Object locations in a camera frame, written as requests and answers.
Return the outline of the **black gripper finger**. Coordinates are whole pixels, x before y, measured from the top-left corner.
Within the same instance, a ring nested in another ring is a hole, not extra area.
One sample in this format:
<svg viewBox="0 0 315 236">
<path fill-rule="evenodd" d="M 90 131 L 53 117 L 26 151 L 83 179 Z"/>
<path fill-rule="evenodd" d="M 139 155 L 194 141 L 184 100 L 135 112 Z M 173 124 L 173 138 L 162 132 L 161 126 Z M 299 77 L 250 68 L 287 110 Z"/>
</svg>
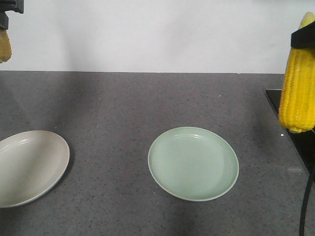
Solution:
<svg viewBox="0 0 315 236">
<path fill-rule="evenodd" d="M 291 34 L 291 47 L 306 49 L 315 47 L 315 23 L 312 22 Z"/>
</svg>

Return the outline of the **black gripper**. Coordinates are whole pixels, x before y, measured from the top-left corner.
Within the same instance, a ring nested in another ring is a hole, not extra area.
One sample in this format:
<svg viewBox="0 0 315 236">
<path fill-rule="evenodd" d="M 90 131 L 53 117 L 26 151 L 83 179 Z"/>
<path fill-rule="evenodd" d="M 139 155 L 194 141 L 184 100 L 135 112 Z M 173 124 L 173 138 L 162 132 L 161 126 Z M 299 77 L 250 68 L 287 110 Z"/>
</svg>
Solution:
<svg viewBox="0 0 315 236">
<path fill-rule="evenodd" d="M 8 29 L 9 18 L 5 12 L 0 12 L 0 29 L 7 30 Z"/>
</svg>

